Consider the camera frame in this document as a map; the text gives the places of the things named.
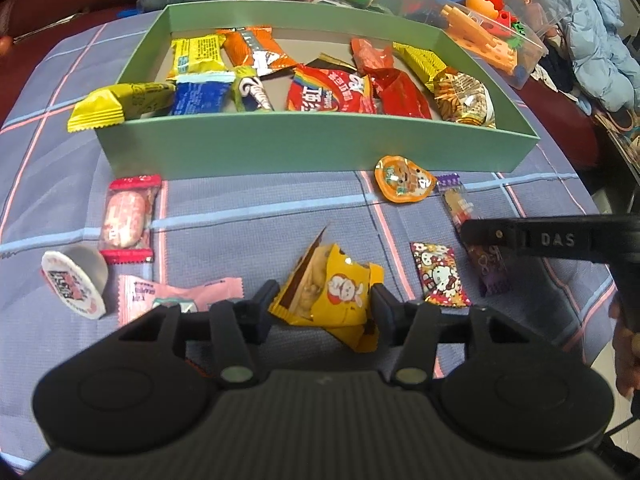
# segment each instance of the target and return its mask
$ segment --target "yellow snack package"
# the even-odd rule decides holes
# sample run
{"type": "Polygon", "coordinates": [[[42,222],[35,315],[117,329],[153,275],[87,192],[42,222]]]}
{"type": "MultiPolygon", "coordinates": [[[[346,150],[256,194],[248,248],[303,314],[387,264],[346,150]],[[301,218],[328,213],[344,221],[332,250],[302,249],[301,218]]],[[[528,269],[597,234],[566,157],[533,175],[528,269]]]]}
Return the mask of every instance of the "yellow snack package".
{"type": "Polygon", "coordinates": [[[369,290],[382,283],[384,271],[362,266],[337,244],[311,244],[269,312],[294,326],[324,328],[356,352],[373,352],[378,329],[369,306],[369,290]]]}
{"type": "Polygon", "coordinates": [[[221,51],[224,42],[225,37],[221,34],[173,40],[171,47],[174,50],[174,63],[167,79],[172,80],[183,74],[226,70],[221,51]]]}
{"type": "Polygon", "coordinates": [[[171,83],[120,83],[98,88],[76,103],[66,129],[73,133],[120,124],[171,106],[174,96],[171,83]]]}
{"type": "Polygon", "coordinates": [[[394,50],[407,63],[408,67],[414,71],[418,79],[427,87],[427,90],[433,93],[433,80],[447,67],[446,63],[431,50],[415,48],[414,46],[396,42],[394,42],[394,50]]]}

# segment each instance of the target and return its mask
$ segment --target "pink stripe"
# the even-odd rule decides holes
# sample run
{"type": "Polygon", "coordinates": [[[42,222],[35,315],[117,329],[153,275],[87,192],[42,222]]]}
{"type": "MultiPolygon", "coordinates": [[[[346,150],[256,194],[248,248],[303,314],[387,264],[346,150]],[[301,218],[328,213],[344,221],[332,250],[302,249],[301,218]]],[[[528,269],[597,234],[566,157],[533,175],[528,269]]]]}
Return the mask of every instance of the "pink stripe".
{"type": "MultiPolygon", "coordinates": [[[[543,150],[542,148],[540,148],[540,144],[536,144],[536,147],[542,152],[542,154],[545,156],[546,161],[549,163],[549,165],[551,166],[551,168],[554,170],[555,174],[558,174],[558,170],[556,170],[556,168],[554,167],[554,165],[551,163],[551,161],[549,160],[548,156],[546,156],[545,150],[543,150]]],[[[569,194],[569,196],[571,197],[571,200],[574,201],[574,204],[578,206],[578,209],[580,211],[582,211],[583,215],[586,215],[587,212],[582,208],[582,206],[580,205],[580,203],[575,199],[575,196],[573,196],[571,194],[571,191],[569,191],[569,188],[566,186],[566,182],[564,180],[562,180],[561,178],[559,179],[560,182],[562,183],[562,185],[564,186],[564,188],[566,189],[566,192],[569,194]]]]}
{"type": "MultiPolygon", "coordinates": [[[[82,51],[82,54],[80,54],[80,56],[78,56],[78,59],[76,59],[76,62],[73,63],[73,65],[71,66],[69,71],[62,78],[62,81],[60,81],[60,84],[58,85],[58,88],[56,88],[56,91],[53,92],[53,95],[51,96],[51,100],[49,101],[49,104],[47,105],[47,108],[51,108],[53,106],[54,102],[56,101],[56,98],[58,97],[58,94],[60,94],[60,91],[62,90],[62,87],[66,83],[66,80],[73,73],[73,71],[76,69],[76,67],[80,64],[80,62],[82,61],[82,58],[84,57],[84,55],[89,51],[89,48],[92,46],[92,44],[95,43],[95,41],[98,39],[98,36],[100,36],[101,32],[104,30],[104,28],[106,26],[107,26],[107,24],[105,23],[102,27],[100,27],[98,29],[98,31],[94,34],[94,36],[91,38],[91,41],[89,43],[87,43],[87,46],[82,51]]],[[[42,133],[44,125],[47,122],[47,118],[50,115],[52,115],[50,112],[45,112],[44,113],[44,117],[40,121],[40,124],[38,125],[38,128],[36,129],[36,133],[34,134],[33,139],[31,139],[31,143],[29,145],[29,149],[27,150],[27,153],[25,154],[24,159],[22,160],[22,164],[20,165],[20,170],[18,170],[18,174],[15,177],[14,185],[11,188],[11,193],[9,193],[9,198],[7,199],[6,206],[4,208],[4,214],[2,215],[2,222],[0,222],[0,240],[2,240],[2,232],[4,231],[4,226],[6,225],[6,221],[9,218],[9,211],[11,210],[11,204],[14,201],[15,192],[17,191],[18,185],[20,184],[20,180],[22,179],[22,174],[24,173],[24,170],[27,167],[27,163],[29,162],[29,159],[31,158],[31,154],[33,153],[33,150],[36,147],[36,143],[38,142],[38,139],[40,138],[40,134],[42,133]]]]}
{"type": "Polygon", "coordinates": [[[39,121],[44,117],[51,117],[53,115],[59,114],[60,112],[66,112],[67,110],[71,110],[71,108],[73,108],[74,106],[76,105],[73,104],[73,105],[63,106],[62,108],[57,108],[56,110],[52,110],[50,112],[44,112],[42,114],[36,115],[35,117],[30,117],[29,119],[25,119],[23,121],[20,121],[19,123],[11,124],[10,126],[6,126],[1,129],[0,135],[10,130],[15,130],[16,128],[20,128],[20,126],[24,126],[25,124],[33,123],[34,121],[39,121]]]}
{"type": "MultiPolygon", "coordinates": [[[[500,178],[504,178],[504,175],[501,173],[497,173],[497,175],[500,178]]],[[[522,207],[522,204],[520,203],[520,201],[518,200],[518,197],[516,196],[516,193],[513,191],[513,189],[511,188],[511,186],[508,186],[507,184],[504,185],[504,187],[506,188],[507,192],[509,193],[509,195],[511,196],[511,199],[513,200],[513,203],[516,206],[516,209],[518,210],[518,212],[520,213],[520,216],[522,216],[523,218],[526,218],[527,215],[524,211],[524,208],[522,207]]],[[[571,289],[569,288],[569,286],[563,282],[560,281],[560,278],[558,278],[558,276],[556,275],[555,271],[553,270],[553,268],[551,267],[551,264],[549,263],[548,258],[542,258],[542,263],[545,266],[546,272],[549,273],[549,276],[551,277],[551,280],[560,288],[562,288],[562,290],[565,291],[565,293],[567,294],[567,297],[569,298],[569,303],[571,303],[571,306],[574,308],[574,310],[580,314],[580,306],[578,306],[577,301],[575,301],[574,295],[571,292],[571,289]]]]}
{"type": "Polygon", "coordinates": [[[609,288],[604,291],[600,299],[591,307],[591,310],[588,311],[587,315],[584,317],[584,320],[580,325],[580,328],[575,332],[572,338],[569,339],[569,341],[567,341],[567,343],[565,343],[565,345],[562,347],[563,350],[569,351],[571,348],[575,346],[575,344],[578,341],[580,341],[580,339],[584,335],[584,331],[587,329],[587,323],[589,322],[591,317],[593,317],[593,315],[598,311],[598,309],[604,305],[604,303],[611,297],[611,295],[615,291],[616,291],[616,284],[611,283],[611,285],[609,285],[609,288]]]}
{"type": "MultiPolygon", "coordinates": [[[[159,217],[166,218],[166,208],[169,197],[169,183],[162,181],[160,188],[160,211],[159,217]]],[[[166,285],[167,268],[166,268],[166,229],[158,230],[158,282],[166,285]]]]}
{"type": "MultiPolygon", "coordinates": [[[[361,171],[360,175],[364,180],[364,183],[367,186],[367,192],[373,193],[373,183],[369,177],[369,174],[366,171],[361,171]]],[[[402,261],[400,260],[400,254],[398,253],[398,247],[396,246],[396,240],[391,234],[391,229],[389,228],[389,224],[386,222],[386,218],[384,213],[382,212],[382,207],[378,202],[371,204],[373,206],[374,211],[376,212],[376,216],[378,217],[378,221],[380,222],[380,226],[382,227],[382,231],[385,234],[386,244],[389,246],[389,250],[391,250],[391,255],[393,257],[394,264],[396,265],[396,269],[398,270],[398,275],[400,276],[400,282],[402,283],[402,288],[404,288],[404,292],[407,295],[409,300],[415,299],[415,294],[411,289],[411,285],[409,285],[409,280],[406,277],[406,272],[404,272],[404,266],[402,265],[402,261]]],[[[444,373],[442,373],[442,368],[440,368],[440,360],[436,357],[436,362],[433,367],[433,375],[437,379],[444,377],[444,373]]]]}

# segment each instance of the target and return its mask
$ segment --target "pink candy wrapper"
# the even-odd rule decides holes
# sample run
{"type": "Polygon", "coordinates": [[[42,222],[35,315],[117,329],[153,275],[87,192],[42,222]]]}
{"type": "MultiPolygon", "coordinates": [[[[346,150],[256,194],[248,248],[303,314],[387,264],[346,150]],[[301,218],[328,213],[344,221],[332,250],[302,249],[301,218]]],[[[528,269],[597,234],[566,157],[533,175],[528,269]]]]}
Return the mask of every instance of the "pink candy wrapper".
{"type": "Polygon", "coordinates": [[[198,311],[207,305],[230,298],[244,297],[242,278],[223,278],[193,288],[177,288],[123,274],[118,277],[118,324],[133,321],[151,310],[154,300],[191,300],[198,311]]]}

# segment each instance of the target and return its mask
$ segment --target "jelly cup lid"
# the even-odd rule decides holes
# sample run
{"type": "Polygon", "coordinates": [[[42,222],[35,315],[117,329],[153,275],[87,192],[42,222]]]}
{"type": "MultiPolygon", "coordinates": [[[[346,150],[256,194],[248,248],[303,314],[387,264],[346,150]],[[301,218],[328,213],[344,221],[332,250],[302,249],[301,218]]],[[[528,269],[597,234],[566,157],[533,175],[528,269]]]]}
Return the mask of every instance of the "jelly cup lid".
{"type": "Polygon", "coordinates": [[[104,301],[89,276],[66,254],[46,251],[42,255],[42,275],[76,314],[99,319],[106,313],[104,301]]]}

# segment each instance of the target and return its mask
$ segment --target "white floor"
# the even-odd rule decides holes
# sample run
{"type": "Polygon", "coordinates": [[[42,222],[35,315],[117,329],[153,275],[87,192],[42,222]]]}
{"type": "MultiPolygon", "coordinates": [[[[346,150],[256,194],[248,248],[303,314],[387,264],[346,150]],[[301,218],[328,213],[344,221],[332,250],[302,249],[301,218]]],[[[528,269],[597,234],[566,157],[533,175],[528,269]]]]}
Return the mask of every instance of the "white floor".
{"type": "MultiPolygon", "coordinates": [[[[610,342],[602,349],[602,352],[600,352],[600,355],[598,355],[598,358],[591,368],[596,370],[607,380],[614,393],[616,407],[613,412],[613,418],[609,423],[609,428],[607,429],[613,428],[627,420],[631,413],[629,411],[629,401],[621,396],[616,390],[616,372],[613,364],[613,347],[610,342]]],[[[617,446],[620,446],[625,451],[640,457],[640,421],[634,422],[631,426],[620,431],[611,438],[617,446]]]]}

